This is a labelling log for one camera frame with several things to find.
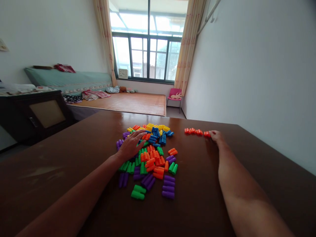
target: clock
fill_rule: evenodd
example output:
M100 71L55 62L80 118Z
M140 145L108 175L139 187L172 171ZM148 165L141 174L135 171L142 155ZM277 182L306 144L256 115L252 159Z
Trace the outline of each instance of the clock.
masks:
M128 70L127 69L119 69L118 70L118 78L127 79L128 78Z

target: skin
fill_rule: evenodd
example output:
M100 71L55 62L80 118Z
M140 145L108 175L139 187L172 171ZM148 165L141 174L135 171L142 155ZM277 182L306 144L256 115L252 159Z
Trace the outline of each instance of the skin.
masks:
M147 133L132 133L119 151L26 226L18 237L76 236L119 167L143 147ZM237 160L218 131L210 131L219 148L219 181L237 236L294 236L268 197Z
M223 135L209 131L220 154L218 176L237 236L294 236L267 195L238 161Z

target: wooden table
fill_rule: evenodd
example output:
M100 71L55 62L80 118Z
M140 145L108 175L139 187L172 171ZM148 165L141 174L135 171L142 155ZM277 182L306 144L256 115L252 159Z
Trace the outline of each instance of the wooden table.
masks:
M111 111L99 112L0 163L1 235L14 236L114 154L126 128L149 122L175 132L163 147L165 154L173 147L178 150L175 200L161 196L161 180L144 201L132 199L132 177L127 188L119 190L117 173L79 236L235 235L218 181L218 149L209 139L184 134L187 127L222 131L296 236L316 235L316 177L240 126Z

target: window sill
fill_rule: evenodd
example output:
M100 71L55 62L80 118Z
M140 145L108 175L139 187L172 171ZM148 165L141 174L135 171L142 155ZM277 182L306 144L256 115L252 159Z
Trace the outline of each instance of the window sill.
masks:
M147 82L147 83L157 83L157 84L166 84L166 85L174 85L174 81L164 81L164 82L159 82L159 81L149 81L147 79L141 80L141 79L122 79L122 78L116 78L117 80L123 80L123 81L137 81L137 82Z

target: hand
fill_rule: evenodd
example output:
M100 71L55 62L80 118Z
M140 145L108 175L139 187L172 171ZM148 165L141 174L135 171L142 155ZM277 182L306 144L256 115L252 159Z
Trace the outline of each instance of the hand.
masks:
M146 141L142 141L138 146L138 141L142 138L143 135L146 135L146 132L143 130L138 130L133 132L122 144L119 151L117 152L117 156L122 162L125 162L136 155L140 149L144 146Z
M221 143L224 143L225 142L225 139L224 139L224 136L222 135L221 132L219 131L209 131L210 135L211 135L211 138L212 140L217 144L221 144Z

